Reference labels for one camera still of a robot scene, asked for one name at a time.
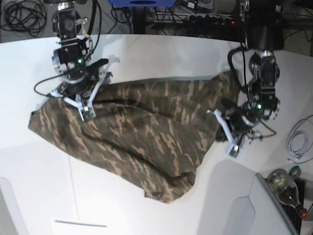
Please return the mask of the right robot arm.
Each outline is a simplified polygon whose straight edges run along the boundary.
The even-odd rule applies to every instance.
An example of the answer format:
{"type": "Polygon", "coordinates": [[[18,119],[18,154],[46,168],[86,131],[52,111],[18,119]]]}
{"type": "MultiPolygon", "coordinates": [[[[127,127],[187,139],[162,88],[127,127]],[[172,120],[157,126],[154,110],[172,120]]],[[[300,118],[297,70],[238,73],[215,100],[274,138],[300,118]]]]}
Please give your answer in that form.
{"type": "Polygon", "coordinates": [[[84,5],[84,0],[45,0],[44,3],[57,6],[52,28],[60,39],[60,48],[54,50],[52,61],[62,83],[60,88],[49,94],[41,93],[37,89],[34,92],[44,97],[87,98],[100,81],[99,68],[109,62],[108,59],[100,59],[90,63],[99,43],[93,41],[91,33],[95,15],[101,12],[101,6],[98,1],[92,1],[91,18],[88,19],[80,17],[75,9],[77,4],[84,5]]]}

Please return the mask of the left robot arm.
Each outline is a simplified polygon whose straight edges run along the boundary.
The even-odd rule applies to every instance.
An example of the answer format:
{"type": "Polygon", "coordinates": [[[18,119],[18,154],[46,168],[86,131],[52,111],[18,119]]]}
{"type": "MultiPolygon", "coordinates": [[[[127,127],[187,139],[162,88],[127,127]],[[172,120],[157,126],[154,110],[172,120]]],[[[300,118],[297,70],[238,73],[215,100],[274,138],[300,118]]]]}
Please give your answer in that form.
{"type": "Polygon", "coordinates": [[[236,11],[240,46],[229,51],[227,60],[237,87],[246,95],[246,102],[238,106],[233,101],[222,99],[226,107],[222,120],[226,125],[218,140],[242,143],[245,137],[263,139],[253,128],[275,119],[279,112],[280,100],[276,96],[275,84],[280,70],[274,52],[284,48],[282,1],[240,0],[236,11]],[[247,64],[252,79],[242,85],[232,57],[237,52],[249,50],[254,52],[247,64]]]}

